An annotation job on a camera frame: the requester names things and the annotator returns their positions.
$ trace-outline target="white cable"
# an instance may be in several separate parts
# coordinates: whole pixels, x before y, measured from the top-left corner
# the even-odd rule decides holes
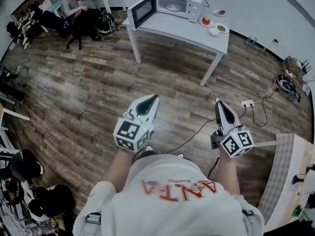
[[[256,49],[260,49],[260,50],[262,50],[263,52],[265,52],[265,53],[267,54],[268,58],[271,60],[271,62],[272,62],[277,68],[279,68],[279,69],[285,71],[285,69],[279,67],[279,66],[270,58],[269,54],[268,54],[264,49],[261,49],[260,47],[258,47],[258,46],[256,46],[256,45],[254,45],[254,46],[255,46]]]
[[[264,94],[264,95],[260,98],[260,100],[254,102],[254,103],[260,102],[260,101],[263,99],[263,97],[265,97],[266,95],[270,94],[271,91],[272,91],[272,89],[276,86],[276,81],[277,81],[277,79],[275,79],[274,86],[270,89],[270,91],[269,91],[268,93]]]
[[[115,22],[120,22],[123,19],[123,17],[119,14],[119,12],[121,12],[121,11],[124,11],[124,10],[120,10],[120,11],[117,12],[117,14],[120,17],[120,19],[119,20],[115,19]]]

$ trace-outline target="electrical outlet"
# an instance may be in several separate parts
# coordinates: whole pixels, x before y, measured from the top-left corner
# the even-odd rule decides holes
[[[245,108],[245,106],[246,106],[247,109],[250,109],[254,106],[254,101],[253,100],[242,101],[241,106],[242,106],[242,108]]]

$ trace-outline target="plate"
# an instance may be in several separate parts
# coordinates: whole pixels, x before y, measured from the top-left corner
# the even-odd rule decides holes
[[[225,28],[225,31],[219,30],[219,29],[218,29],[218,26],[223,26],[223,27]],[[221,23],[216,23],[216,24],[215,24],[215,28],[216,28],[219,32],[222,32],[222,33],[228,33],[228,31],[229,31],[229,28],[226,27],[224,24],[221,24]]]
[[[202,18],[199,18],[199,23],[200,23],[202,26],[208,27],[208,28],[215,26],[215,23],[213,23],[213,21],[212,21],[211,19],[210,19],[210,24],[208,24],[208,25],[203,24]]]
[[[214,15],[218,16],[218,17],[224,17],[225,14],[226,14],[226,12],[225,12],[223,15],[218,15],[218,12],[219,12],[219,11],[220,11],[220,10],[213,10],[212,13],[213,13]]]
[[[166,8],[171,11],[180,11],[182,9],[182,6],[176,3],[170,3],[166,6]]]

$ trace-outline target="backpack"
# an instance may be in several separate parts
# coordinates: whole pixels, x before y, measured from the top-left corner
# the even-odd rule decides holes
[[[10,37],[13,39],[16,38],[21,32],[21,30],[18,30],[17,26],[13,22],[9,22],[7,24],[6,31],[10,33]]]
[[[106,10],[100,12],[96,28],[100,34],[105,36],[108,36],[114,31],[118,30],[115,23],[115,18],[111,13],[106,12]]]

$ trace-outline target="hand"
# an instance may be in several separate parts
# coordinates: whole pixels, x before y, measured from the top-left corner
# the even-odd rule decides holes
[[[87,11],[89,8],[87,6],[81,6],[81,10]]]

